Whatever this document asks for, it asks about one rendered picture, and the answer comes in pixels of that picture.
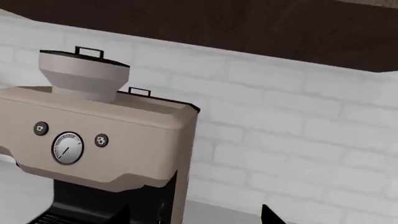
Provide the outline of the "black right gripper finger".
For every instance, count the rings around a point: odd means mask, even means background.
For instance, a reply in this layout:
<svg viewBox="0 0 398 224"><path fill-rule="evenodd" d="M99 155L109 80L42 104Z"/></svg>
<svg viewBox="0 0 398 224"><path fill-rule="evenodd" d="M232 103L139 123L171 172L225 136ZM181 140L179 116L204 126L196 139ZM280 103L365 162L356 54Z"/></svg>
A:
<svg viewBox="0 0 398 224"><path fill-rule="evenodd" d="M285 224L267 205L262 205L261 222L262 224Z"/></svg>

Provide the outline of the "beige espresso coffee machine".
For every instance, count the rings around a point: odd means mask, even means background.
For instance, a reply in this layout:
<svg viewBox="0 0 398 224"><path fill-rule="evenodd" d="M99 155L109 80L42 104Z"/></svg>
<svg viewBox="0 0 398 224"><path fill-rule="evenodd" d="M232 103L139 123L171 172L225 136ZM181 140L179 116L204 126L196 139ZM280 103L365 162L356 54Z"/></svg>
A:
<svg viewBox="0 0 398 224"><path fill-rule="evenodd" d="M53 180L28 224L182 224L195 128L190 103L119 91L111 104L0 90L0 154Z"/></svg>

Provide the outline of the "beige bean hopper black lid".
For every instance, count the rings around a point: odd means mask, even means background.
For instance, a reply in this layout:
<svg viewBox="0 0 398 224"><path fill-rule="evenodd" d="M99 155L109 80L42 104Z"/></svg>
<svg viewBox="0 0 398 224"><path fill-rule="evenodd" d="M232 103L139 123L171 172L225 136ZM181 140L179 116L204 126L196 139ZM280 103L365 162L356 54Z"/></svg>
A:
<svg viewBox="0 0 398 224"><path fill-rule="evenodd" d="M74 52L41 50L39 70L52 93L112 103L129 80L130 66L104 58L104 51L76 46Z"/></svg>

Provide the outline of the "dark wooden wall cabinet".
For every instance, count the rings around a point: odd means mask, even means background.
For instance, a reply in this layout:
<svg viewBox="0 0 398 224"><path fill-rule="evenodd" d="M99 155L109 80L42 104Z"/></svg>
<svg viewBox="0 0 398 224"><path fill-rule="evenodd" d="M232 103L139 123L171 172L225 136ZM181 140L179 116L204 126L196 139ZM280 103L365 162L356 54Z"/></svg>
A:
<svg viewBox="0 0 398 224"><path fill-rule="evenodd" d="M398 71L398 9L336 0L0 0L0 9L63 26Z"/></svg>

